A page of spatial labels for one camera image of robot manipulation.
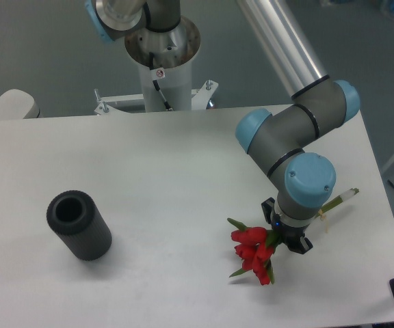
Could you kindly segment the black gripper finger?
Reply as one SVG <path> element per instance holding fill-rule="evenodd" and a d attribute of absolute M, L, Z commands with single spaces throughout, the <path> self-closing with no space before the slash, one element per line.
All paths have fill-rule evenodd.
<path fill-rule="evenodd" d="M 287 237 L 285 245 L 289 251 L 297 254 L 305 254 L 313 248 L 313 244 L 305 236 Z"/>
<path fill-rule="evenodd" d="M 271 226 L 274 225 L 274 205 L 275 199 L 272 197 L 269 197 L 267 200 L 261 203 L 265 221 Z"/>

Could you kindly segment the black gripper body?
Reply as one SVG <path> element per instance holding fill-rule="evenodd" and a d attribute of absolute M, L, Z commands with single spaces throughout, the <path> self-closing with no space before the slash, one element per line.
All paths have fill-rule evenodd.
<path fill-rule="evenodd" d="M 305 231 L 313 222 L 313 218 L 309 219 L 295 219 L 287 215 L 275 201 L 271 205 L 270 211 L 270 225 L 279 232 L 284 243 L 300 243 L 305 237 Z"/>

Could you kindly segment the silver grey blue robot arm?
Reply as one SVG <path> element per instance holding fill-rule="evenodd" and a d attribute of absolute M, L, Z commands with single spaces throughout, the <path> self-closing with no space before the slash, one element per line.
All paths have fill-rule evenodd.
<path fill-rule="evenodd" d="M 147 112 L 197 106 L 189 64 L 200 34 L 179 1 L 86 1 L 85 7 L 102 40 L 124 40 L 140 70 Z M 262 203 L 266 222 L 289 250 L 304 254 L 312 248 L 305 230 L 336 182 L 332 163 L 304 148 L 352 119 L 360 98 L 347 81 L 330 79 L 284 1 L 240 1 L 239 7 L 293 103 L 275 115 L 251 111 L 235 136 L 277 189 L 276 198 Z"/>

